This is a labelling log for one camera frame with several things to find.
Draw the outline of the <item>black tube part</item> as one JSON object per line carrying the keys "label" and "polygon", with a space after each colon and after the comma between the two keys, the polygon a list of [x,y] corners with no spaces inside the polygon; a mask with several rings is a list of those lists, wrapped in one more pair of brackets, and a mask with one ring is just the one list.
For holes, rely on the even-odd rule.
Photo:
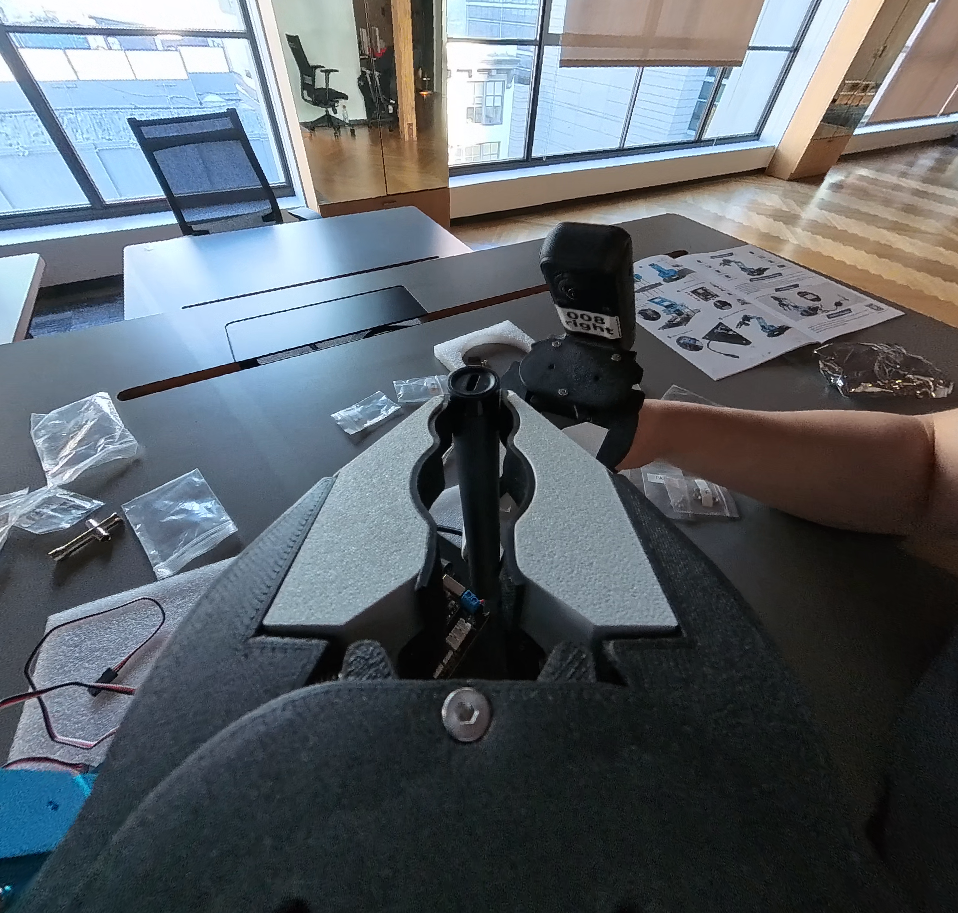
{"label": "black tube part", "polygon": [[490,368],[469,365],[449,377],[449,415],[473,592],[491,612],[500,601],[499,414]]}

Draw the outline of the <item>person's right forearm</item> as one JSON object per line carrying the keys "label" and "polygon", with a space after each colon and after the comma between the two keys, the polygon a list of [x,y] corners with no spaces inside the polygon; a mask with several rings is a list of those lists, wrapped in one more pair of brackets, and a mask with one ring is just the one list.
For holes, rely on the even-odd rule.
{"label": "person's right forearm", "polygon": [[957,412],[645,401],[618,469],[665,462],[832,528],[956,540]]}

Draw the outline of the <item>white desk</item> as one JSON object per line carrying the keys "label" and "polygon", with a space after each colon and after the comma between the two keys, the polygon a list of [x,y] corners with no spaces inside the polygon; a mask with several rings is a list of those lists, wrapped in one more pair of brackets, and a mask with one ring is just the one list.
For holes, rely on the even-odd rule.
{"label": "white desk", "polygon": [[37,253],[1,258],[2,345],[27,338],[44,261]]}

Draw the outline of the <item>white foam piece with hole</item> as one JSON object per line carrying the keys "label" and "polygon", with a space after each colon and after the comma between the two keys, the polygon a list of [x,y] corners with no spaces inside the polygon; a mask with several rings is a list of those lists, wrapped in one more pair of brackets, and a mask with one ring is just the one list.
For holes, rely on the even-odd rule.
{"label": "white foam piece with hole", "polygon": [[436,345],[434,356],[451,374],[465,366],[466,355],[476,348],[504,346],[524,356],[531,351],[533,344],[535,341],[532,337],[512,321],[505,320]]}

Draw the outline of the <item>printed instruction manual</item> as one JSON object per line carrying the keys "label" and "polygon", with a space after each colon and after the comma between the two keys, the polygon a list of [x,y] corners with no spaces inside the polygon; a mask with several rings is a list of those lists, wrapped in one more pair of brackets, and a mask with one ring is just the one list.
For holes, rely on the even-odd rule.
{"label": "printed instruction manual", "polygon": [[633,266],[637,325],[712,380],[900,317],[752,245]]}

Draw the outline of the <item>black circuit board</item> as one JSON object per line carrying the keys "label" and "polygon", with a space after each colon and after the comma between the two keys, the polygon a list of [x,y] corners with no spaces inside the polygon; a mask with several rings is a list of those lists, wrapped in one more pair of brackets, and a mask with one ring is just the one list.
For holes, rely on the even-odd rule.
{"label": "black circuit board", "polygon": [[432,675],[434,680],[448,680],[456,673],[488,620],[485,600],[460,583],[449,570],[443,574],[442,586],[446,618],[438,664]]}

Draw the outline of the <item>beige window blind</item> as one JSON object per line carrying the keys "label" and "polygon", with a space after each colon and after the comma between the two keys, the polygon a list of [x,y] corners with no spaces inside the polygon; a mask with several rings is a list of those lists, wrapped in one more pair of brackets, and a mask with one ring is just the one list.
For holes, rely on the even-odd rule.
{"label": "beige window blind", "polygon": [[764,0],[567,0],[562,68],[737,67]]}

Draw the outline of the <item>clear plastic zip bag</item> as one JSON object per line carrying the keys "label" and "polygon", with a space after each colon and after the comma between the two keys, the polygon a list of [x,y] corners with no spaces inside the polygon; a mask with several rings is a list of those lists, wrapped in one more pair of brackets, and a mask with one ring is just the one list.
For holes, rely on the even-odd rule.
{"label": "clear plastic zip bag", "polygon": [[238,529],[197,468],[127,501],[122,510],[159,581]]}
{"label": "clear plastic zip bag", "polygon": [[65,530],[102,507],[102,501],[65,488],[21,488],[1,495],[1,546],[13,527],[42,535]]}

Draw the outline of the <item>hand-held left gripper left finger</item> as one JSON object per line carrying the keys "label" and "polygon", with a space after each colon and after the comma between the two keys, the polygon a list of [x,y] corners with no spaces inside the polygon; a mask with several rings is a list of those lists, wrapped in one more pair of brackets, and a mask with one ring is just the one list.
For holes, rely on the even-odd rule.
{"label": "hand-held left gripper left finger", "polygon": [[425,629],[417,589],[437,558],[430,506],[446,486],[431,399],[334,478],[263,620],[272,634],[413,638]]}

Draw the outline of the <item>white foam sheet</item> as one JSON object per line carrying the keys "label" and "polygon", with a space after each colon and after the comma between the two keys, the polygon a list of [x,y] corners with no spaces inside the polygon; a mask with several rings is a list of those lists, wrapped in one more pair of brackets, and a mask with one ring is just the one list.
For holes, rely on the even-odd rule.
{"label": "white foam sheet", "polygon": [[[136,688],[228,558],[49,617],[27,679],[28,690],[66,681],[93,682],[108,668]],[[106,756],[132,696],[63,688],[17,707],[20,713],[2,763],[19,769],[89,772]]]}

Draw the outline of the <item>blue and black hobby robot base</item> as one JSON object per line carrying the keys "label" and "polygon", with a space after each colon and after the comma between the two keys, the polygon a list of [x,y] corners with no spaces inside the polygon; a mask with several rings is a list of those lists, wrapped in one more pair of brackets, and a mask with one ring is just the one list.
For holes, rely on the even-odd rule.
{"label": "blue and black hobby robot base", "polygon": [[75,822],[97,772],[1,771],[1,910],[10,911]]}

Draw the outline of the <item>metal socket wrench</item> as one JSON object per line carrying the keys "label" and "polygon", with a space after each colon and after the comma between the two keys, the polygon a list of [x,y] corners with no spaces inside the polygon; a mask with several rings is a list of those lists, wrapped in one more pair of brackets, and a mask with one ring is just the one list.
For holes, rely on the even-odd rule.
{"label": "metal socket wrench", "polygon": [[81,533],[63,545],[50,550],[48,557],[56,562],[61,562],[74,556],[91,544],[107,543],[113,539],[113,536],[123,525],[124,518],[117,512],[113,512],[100,520],[91,517],[85,521],[85,529]]}

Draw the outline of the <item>clear bag with white part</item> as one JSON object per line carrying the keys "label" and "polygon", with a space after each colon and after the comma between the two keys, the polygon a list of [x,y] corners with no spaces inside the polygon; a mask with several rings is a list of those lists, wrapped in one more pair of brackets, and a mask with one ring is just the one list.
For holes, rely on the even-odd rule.
{"label": "clear bag with white part", "polygon": [[739,518],[735,498],[726,488],[691,476],[680,467],[655,462],[625,470],[623,474],[669,519]]}

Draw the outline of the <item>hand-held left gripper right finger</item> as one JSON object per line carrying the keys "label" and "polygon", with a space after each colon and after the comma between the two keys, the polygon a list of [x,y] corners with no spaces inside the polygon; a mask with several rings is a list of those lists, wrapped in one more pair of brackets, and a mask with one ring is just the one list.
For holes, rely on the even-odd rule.
{"label": "hand-held left gripper right finger", "polygon": [[502,484],[530,636],[671,635],[677,618],[610,472],[514,394]]}

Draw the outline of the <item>crumpled clear plastic bag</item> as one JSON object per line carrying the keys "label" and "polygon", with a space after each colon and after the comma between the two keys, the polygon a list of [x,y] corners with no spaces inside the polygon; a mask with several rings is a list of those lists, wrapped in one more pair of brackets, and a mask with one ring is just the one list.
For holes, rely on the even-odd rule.
{"label": "crumpled clear plastic bag", "polygon": [[30,437],[50,487],[71,483],[93,467],[133,458],[139,450],[106,392],[47,414],[32,413]]}

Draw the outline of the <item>black mesh office chair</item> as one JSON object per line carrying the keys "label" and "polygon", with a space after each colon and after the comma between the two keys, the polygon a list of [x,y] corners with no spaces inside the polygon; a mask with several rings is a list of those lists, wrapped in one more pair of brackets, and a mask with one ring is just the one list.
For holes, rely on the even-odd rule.
{"label": "black mesh office chair", "polygon": [[308,208],[280,208],[233,108],[127,123],[185,236],[321,217]]}

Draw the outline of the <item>silver foil bag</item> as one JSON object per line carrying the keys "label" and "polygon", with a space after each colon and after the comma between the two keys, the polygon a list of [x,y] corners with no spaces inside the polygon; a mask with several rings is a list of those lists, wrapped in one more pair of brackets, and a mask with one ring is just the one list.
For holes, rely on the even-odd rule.
{"label": "silver foil bag", "polygon": [[820,373],[845,398],[908,397],[940,400],[953,380],[928,359],[896,344],[832,342],[814,350]]}

